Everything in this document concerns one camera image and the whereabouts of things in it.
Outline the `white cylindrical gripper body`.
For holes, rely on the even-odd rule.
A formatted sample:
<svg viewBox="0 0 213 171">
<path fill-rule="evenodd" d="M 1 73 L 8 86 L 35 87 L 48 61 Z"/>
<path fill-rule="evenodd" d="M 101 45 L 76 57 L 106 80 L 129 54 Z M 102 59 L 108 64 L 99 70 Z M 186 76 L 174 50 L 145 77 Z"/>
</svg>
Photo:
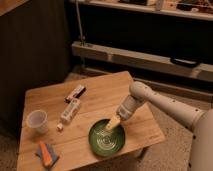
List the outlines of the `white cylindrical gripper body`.
<svg viewBox="0 0 213 171">
<path fill-rule="evenodd" d="M 117 114 L 122 120 L 128 120 L 141 105 L 141 101 L 128 95 L 118 107 Z"/>
</svg>

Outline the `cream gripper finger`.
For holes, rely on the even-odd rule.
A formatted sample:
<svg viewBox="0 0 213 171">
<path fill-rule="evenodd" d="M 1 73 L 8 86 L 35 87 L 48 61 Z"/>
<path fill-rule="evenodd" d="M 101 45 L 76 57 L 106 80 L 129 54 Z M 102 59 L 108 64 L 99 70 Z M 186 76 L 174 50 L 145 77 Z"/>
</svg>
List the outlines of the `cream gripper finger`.
<svg viewBox="0 0 213 171">
<path fill-rule="evenodd" d="M 118 115 L 114 115 L 110 121 L 108 122 L 108 124 L 106 125 L 106 130 L 107 131 L 111 131 L 113 130 L 115 127 L 117 127 L 121 122 L 121 118 Z"/>
</svg>

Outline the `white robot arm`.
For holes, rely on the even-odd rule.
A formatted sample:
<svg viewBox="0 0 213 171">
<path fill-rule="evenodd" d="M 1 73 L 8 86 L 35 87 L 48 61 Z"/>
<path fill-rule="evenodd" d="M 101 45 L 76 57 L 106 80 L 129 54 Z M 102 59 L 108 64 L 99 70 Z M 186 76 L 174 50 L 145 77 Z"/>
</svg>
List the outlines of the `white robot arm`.
<svg viewBox="0 0 213 171">
<path fill-rule="evenodd" d="M 208 111 L 190 106 L 155 92 L 142 82 L 132 82 L 129 95 L 119 105 L 106 125 L 113 130 L 132 117 L 144 103 L 150 102 L 193 133 L 187 171 L 213 171 L 213 109 Z"/>
</svg>

